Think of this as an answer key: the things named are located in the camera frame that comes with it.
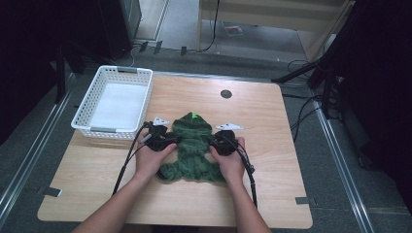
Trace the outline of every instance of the plastic basket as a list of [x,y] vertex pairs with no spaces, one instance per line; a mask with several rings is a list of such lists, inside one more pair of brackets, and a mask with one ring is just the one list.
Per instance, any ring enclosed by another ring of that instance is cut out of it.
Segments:
[[72,127],[96,138],[133,140],[145,120],[153,71],[101,66],[72,120]]

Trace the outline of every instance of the green cloth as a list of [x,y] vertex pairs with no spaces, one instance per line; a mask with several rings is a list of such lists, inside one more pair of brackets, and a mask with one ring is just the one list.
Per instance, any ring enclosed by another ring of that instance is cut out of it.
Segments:
[[212,136],[212,126],[201,116],[188,113],[173,122],[172,130],[176,136],[182,137],[178,144],[178,160],[161,165],[163,178],[158,177],[166,181],[186,178],[224,183],[219,164],[209,162],[204,156],[209,149],[208,138]]

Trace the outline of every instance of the controller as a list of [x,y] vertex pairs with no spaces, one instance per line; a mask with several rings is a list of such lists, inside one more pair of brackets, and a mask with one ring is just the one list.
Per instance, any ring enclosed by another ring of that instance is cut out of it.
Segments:
[[178,144],[182,140],[173,132],[167,132],[167,127],[164,125],[153,125],[152,122],[149,122],[148,128],[149,138],[147,136],[144,143],[154,151],[162,151],[170,144]]
[[222,130],[209,138],[209,145],[214,147],[218,154],[231,155],[239,145],[232,130]]

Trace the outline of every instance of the aluminum rail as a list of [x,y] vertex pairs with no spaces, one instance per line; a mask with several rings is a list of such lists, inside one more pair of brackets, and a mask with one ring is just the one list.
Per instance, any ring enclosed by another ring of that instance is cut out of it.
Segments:
[[[320,108],[320,104],[314,101],[314,107]],[[343,186],[348,195],[349,202],[351,203],[352,210],[357,219],[358,225],[360,227],[360,232],[362,233],[373,233],[375,232],[372,222],[369,218],[369,214],[366,210],[366,207],[363,204],[361,195],[358,191],[358,188],[355,184],[354,179],[352,178],[351,172],[346,163],[344,154],[339,147],[339,143],[336,140],[336,136],[333,132],[330,122],[325,118],[322,110],[317,111],[319,122],[324,130],[327,143],[329,144],[330,151],[333,156],[333,160],[336,164],[337,170],[340,175],[340,179],[343,182]]]

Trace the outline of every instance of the power cord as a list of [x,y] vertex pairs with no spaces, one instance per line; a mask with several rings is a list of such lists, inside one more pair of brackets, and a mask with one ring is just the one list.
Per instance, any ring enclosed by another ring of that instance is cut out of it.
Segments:
[[123,164],[123,166],[121,167],[121,170],[120,170],[120,173],[119,173],[119,176],[118,176],[118,180],[116,181],[116,185],[115,185],[115,188],[114,188],[114,190],[113,190],[112,196],[115,195],[116,192],[118,192],[119,185],[120,185],[121,179],[123,178],[124,171],[126,170],[126,166],[127,166],[128,162],[129,162],[130,159],[134,156],[134,154],[136,154],[136,152],[137,152],[139,149],[141,149],[142,147],[145,146],[145,145],[143,145],[143,146],[141,146],[140,148],[138,148],[135,152],[133,152],[134,145],[135,145],[136,142],[137,142],[137,138],[139,138],[140,133],[142,132],[142,130],[143,130],[145,127],[147,127],[147,125],[148,125],[148,124],[147,124],[146,122],[143,123],[142,127],[140,127],[139,131],[137,131],[136,136],[135,136],[134,139],[133,139],[133,143],[131,144],[129,153],[128,153],[128,155],[127,155],[127,158],[125,159],[124,164]]
[[[211,0],[208,0],[208,1],[207,1],[207,4],[208,4],[208,8],[209,8],[209,18],[212,18],[212,8],[211,8],[211,6],[210,6],[210,1],[211,1]],[[210,31],[215,34],[216,27],[214,28],[214,27],[212,26],[212,20],[209,20],[209,28],[210,28]]]
[[[297,135],[298,135],[298,133],[299,133],[300,123],[301,123],[304,119],[308,118],[310,115],[314,114],[317,110],[321,109],[322,107],[318,107],[318,108],[310,111],[310,112],[307,113],[306,115],[302,116],[303,109],[304,109],[304,108],[306,107],[306,105],[309,104],[311,101],[321,102],[322,99],[324,98],[324,96],[323,96],[323,95],[315,95],[315,96],[313,96],[313,97],[303,97],[303,96],[295,96],[295,95],[288,95],[288,94],[283,94],[283,96],[284,96],[284,97],[291,97],[291,98],[298,98],[298,99],[307,99],[307,101],[306,101],[306,102],[303,104],[303,106],[300,108],[299,115],[298,115],[298,117],[297,117],[297,122],[291,126],[291,130],[294,130],[294,129],[295,129],[295,133],[294,133],[294,135],[293,135],[293,141],[296,142]],[[338,102],[330,102],[330,101],[329,101],[329,102],[327,102],[326,108],[327,108],[327,110],[330,110],[330,109],[332,109],[333,106],[335,106],[335,105],[337,105],[337,104],[338,104]],[[331,119],[339,119],[338,116],[337,116],[337,117],[332,117],[332,116],[331,116],[330,118],[331,118]]]
[[307,99],[310,97],[307,96],[299,96],[299,95],[291,95],[291,94],[282,94],[283,97],[288,97],[288,98],[295,98],[295,99]]
[[213,40],[212,40],[212,43],[210,43],[208,48],[206,48],[205,50],[200,50],[199,52],[207,51],[213,45],[213,43],[215,43],[215,39],[216,39],[216,21],[218,20],[218,12],[219,12],[219,5],[220,4],[221,4],[221,0],[218,0],[218,6],[216,7],[216,13],[215,13],[215,22],[214,22],[214,25],[213,25]]
[[[309,61],[307,61],[307,60],[293,60],[293,61],[291,61],[291,62],[288,63],[288,71],[289,71],[289,73],[292,72],[292,70],[291,70],[291,65],[292,65],[293,63],[295,63],[295,62],[303,62],[302,66],[301,66],[300,68],[302,68],[302,67],[304,67],[304,66],[306,66],[306,65],[309,64]],[[304,75],[305,77],[297,76],[297,78],[300,78],[300,79],[310,78],[310,76],[306,75],[306,73],[304,73],[303,75]]]
[[[140,46],[141,46],[141,45],[138,45],[138,46],[136,46],[136,47],[133,47],[133,48],[130,50],[130,56],[131,56],[131,58],[132,58],[132,63],[131,63],[131,65],[129,65],[128,67],[132,67],[132,66],[134,65],[135,58],[134,58],[134,55],[133,55],[133,51],[136,50],[137,48],[140,48]],[[119,64],[116,63],[115,60],[111,59],[110,61],[111,61],[113,64],[119,66]]]
[[228,143],[230,143],[236,149],[237,153],[239,154],[240,158],[242,159],[243,166],[245,166],[246,173],[248,174],[249,180],[251,182],[252,198],[253,198],[255,206],[258,207],[256,183],[255,183],[254,176],[252,175],[252,173],[255,171],[254,165],[251,164],[251,161],[249,160],[249,156],[246,153],[245,148],[242,147],[242,145],[240,145],[240,144],[238,145],[241,148],[241,149],[239,149],[236,145],[233,144],[233,142],[231,140],[229,140],[225,136],[222,135],[222,138],[225,139]]

